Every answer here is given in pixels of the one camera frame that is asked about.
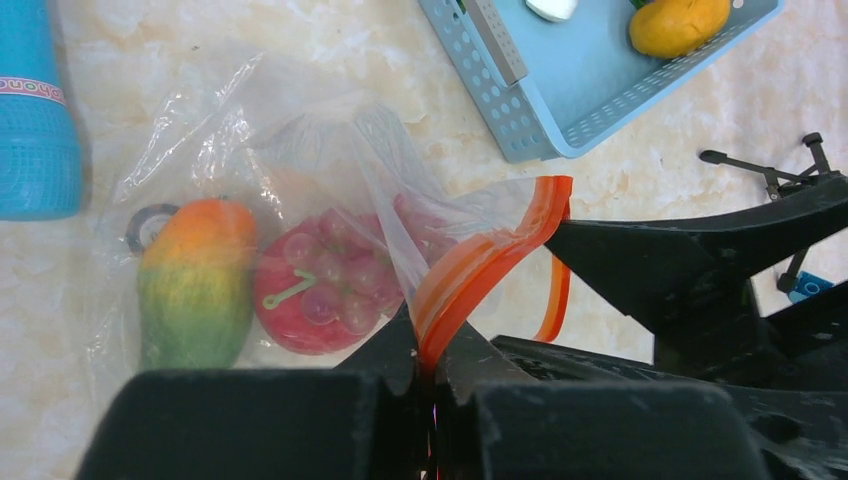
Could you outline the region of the orange green mango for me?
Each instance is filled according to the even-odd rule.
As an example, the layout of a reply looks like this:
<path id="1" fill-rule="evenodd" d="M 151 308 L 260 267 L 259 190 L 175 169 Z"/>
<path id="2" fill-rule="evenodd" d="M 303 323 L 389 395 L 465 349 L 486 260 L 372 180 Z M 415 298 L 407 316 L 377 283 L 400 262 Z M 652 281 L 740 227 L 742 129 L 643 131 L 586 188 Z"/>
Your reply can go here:
<path id="1" fill-rule="evenodd" d="M 233 200 L 185 204 L 141 257 L 136 291 L 140 368 L 225 369 L 253 321 L 253 213 Z"/>

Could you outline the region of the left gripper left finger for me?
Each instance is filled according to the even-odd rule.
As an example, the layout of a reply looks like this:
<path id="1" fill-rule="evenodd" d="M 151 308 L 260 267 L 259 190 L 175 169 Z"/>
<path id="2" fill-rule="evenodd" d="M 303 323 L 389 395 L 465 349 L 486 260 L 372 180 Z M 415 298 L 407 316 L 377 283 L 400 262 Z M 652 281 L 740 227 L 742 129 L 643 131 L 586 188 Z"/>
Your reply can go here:
<path id="1" fill-rule="evenodd" d="M 81 479 L 417 479 L 424 420 L 409 312 L 333 368 L 141 373 Z"/>

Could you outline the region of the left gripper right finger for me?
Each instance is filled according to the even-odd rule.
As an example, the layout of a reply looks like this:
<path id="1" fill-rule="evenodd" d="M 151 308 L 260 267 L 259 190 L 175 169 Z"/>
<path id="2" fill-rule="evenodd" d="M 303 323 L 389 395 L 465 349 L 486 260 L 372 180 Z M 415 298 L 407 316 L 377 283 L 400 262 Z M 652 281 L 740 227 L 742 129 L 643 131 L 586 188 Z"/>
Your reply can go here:
<path id="1" fill-rule="evenodd" d="M 730 396 L 587 365 L 540 380 L 469 325 L 433 372 L 443 479 L 765 479 Z"/>

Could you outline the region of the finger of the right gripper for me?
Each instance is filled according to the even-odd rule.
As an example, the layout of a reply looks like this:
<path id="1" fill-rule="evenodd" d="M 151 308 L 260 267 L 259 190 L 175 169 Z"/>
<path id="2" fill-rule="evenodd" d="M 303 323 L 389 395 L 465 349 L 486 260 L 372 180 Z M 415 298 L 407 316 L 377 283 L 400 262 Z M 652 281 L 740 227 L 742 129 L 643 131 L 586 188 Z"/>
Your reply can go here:
<path id="1" fill-rule="evenodd" d="M 847 476 L 847 285 L 841 283 L 777 312 L 781 326 L 812 350 L 765 380 L 721 383 L 748 422 L 775 479 Z M 543 380 L 674 381 L 654 366 L 509 336 L 494 346 L 531 376 Z"/>
<path id="2" fill-rule="evenodd" d="M 754 208 L 659 221 L 569 220 L 546 248 L 656 335 L 738 293 L 753 275 L 847 226 L 847 178 Z"/>

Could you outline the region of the clear zip top bag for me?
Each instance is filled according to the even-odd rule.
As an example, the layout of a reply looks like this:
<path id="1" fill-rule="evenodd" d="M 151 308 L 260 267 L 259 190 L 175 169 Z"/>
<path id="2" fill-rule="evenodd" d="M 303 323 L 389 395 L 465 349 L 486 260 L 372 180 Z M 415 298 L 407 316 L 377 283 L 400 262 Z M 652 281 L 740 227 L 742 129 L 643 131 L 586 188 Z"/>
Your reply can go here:
<path id="1" fill-rule="evenodd" d="M 401 307 L 431 372 L 572 190 L 554 175 L 450 197 L 369 91 L 268 52 L 202 56 L 97 224 L 93 393 L 151 370 L 338 361 Z"/>

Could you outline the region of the purple grape bunch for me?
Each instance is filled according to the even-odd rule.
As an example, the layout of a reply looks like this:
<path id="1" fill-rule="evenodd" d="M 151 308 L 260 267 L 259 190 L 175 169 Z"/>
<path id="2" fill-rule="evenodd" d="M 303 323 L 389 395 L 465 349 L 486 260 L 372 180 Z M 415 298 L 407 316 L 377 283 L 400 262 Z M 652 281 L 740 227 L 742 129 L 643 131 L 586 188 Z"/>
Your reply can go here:
<path id="1" fill-rule="evenodd" d="M 369 333 L 404 301 L 379 218 L 330 208 L 299 225 L 282 242 L 283 264 L 299 279 L 266 295 L 262 306 L 279 308 L 298 296 L 300 312 L 316 326 L 338 322 L 352 335 Z"/>

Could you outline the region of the red tomato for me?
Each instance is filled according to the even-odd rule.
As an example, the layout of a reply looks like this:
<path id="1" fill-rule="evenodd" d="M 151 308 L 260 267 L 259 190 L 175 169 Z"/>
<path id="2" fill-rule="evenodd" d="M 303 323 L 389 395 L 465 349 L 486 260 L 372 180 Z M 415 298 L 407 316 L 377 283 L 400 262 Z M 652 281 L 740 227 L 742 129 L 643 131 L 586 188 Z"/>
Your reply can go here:
<path id="1" fill-rule="evenodd" d="M 264 308 L 262 299 L 266 295 L 281 292 L 299 281 L 283 264 L 281 255 L 282 242 L 288 234 L 298 231 L 299 225 L 272 242 L 260 256 L 254 280 L 256 314 L 268 335 L 283 348 L 305 355 L 329 354 L 366 337 L 382 320 L 392 317 L 399 307 L 394 313 L 382 316 L 375 327 L 362 336 L 350 334 L 338 322 L 324 326 L 308 323 L 301 315 L 298 296 L 290 298 L 277 309 Z"/>

